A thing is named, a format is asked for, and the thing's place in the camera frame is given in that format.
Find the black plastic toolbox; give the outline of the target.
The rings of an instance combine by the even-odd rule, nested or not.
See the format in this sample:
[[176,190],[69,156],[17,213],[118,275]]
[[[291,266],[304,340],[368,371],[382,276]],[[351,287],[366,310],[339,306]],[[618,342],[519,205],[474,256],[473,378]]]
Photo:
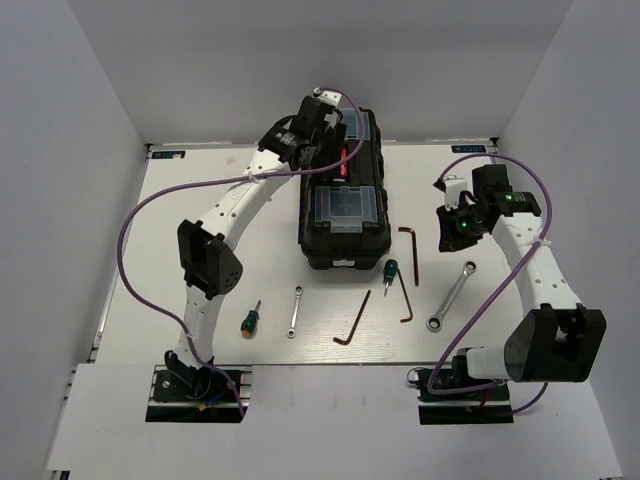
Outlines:
[[346,267],[371,270],[391,247],[384,158],[375,114],[362,109],[359,129],[353,109],[342,110],[343,158],[364,142],[355,157],[321,175],[300,182],[298,244],[314,270]]

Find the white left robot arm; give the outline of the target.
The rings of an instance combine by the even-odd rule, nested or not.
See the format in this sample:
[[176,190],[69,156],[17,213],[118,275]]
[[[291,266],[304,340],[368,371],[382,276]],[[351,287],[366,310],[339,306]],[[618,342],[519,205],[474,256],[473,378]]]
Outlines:
[[202,398],[210,390],[211,374],[201,367],[213,361],[213,335],[224,296],[243,273],[234,250],[245,229],[293,172],[341,158],[337,146],[345,132],[339,125],[341,98],[331,90],[306,96],[296,114],[275,122],[261,138],[241,180],[234,181],[200,219],[179,225],[187,330],[165,360],[169,368],[182,368],[176,384],[188,398]]

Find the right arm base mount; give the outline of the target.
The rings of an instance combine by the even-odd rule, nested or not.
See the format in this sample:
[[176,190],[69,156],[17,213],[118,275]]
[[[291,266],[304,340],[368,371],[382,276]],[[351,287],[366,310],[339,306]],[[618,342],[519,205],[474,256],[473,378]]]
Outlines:
[[514,422],[506,385],[464,394],[434,395],[427,389],[431,368],[414,367],[406,383],[417,392],[419,423],[422,426],[489,425]]

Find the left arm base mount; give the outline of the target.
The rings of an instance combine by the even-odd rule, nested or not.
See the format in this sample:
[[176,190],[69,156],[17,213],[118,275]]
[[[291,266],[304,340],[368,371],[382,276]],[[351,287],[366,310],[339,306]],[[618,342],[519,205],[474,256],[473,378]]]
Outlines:
[[225,368],[231,382],[208,371],[204,383],[188,387],[166,367],[156,366],[145,413],[147,423],[239,424],[243,420],[231,384],[247,412],[251,396],[251,369]]

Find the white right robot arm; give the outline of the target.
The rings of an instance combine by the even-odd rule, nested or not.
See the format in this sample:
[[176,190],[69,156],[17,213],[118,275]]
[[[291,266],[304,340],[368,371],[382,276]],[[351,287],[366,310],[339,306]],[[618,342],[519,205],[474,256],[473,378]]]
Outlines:
[[533,193],[514,190],[501,164],[474,169],[470,181],[444,173],[435,186],[445,195],[436,211],[440,251],[464,250],[491,236],[511,270],[508,280],[517,287],[524,315],[498,345],[454,356],[453,390],[472,399],[489,382],[585,381],[606,320],[583,304],[561,272],[546,240],[550,209],[540,208]]

